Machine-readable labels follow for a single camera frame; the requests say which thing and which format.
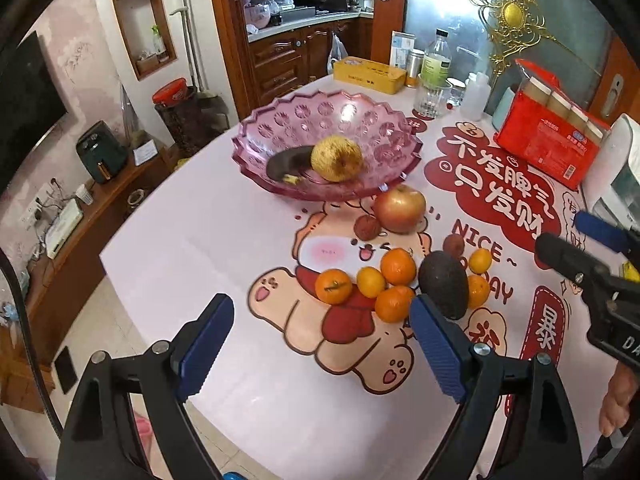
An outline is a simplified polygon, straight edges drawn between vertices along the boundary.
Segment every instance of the green label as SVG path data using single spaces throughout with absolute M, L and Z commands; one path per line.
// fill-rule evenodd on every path
M 449 61 L 425 56 L 420 72 L 422 80 L 431 85 L 444 86 L 447 77 L 449 77 L 449 65 Z

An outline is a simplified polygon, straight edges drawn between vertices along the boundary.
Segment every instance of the pink glass bowl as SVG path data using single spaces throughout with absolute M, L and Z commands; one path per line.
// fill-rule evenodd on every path
M 336 184 L 316 175 L 293 185 L 267 177 L 267 160 L 274 153 L 316 144 L 333 134 L 360 146 L 365 169 L 357 178 Z M 401 183 L 418 165 L 422 147 L 404 114 L 388 103 L 373 102 L 364 94 L 319 90 L 257 108 L 242 121 L 233 142 L 233 159 L 242 174 L 261 188 L 299 200 L 332 202 L 375 195 Z

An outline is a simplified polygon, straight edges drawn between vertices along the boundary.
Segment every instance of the red plastic package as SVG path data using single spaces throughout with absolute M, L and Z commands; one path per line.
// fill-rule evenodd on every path
M 551 72 L 523 59 L 517 59 L 516 63 L 526 77 L 533 75 L 553 91 L 562 93 L 558 78 Z M 601 124 L 587 116 L 591 122 Z M 573 190 L 578 189 L 600 149 L 586 134 L 526 95 L 523 85 L 520 85 L 504 125 L 494 135 L 494 140 L 500 147 L 524 158 Z

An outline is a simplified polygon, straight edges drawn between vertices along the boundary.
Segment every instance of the television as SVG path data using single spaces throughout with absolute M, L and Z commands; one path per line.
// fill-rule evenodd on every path
M 36 32 L 0 73 L 0 193 L 29 152 L 66 113 Z

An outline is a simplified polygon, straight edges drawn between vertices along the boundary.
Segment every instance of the person's hand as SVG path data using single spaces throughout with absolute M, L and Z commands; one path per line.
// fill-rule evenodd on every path
M 603 436 L 610 436 L 629 419 L 629 403 L 638 390 L 638 378 L 631 368 L 618 362 L 609 380 L 609 390 L 602 399 L 599 427 Z

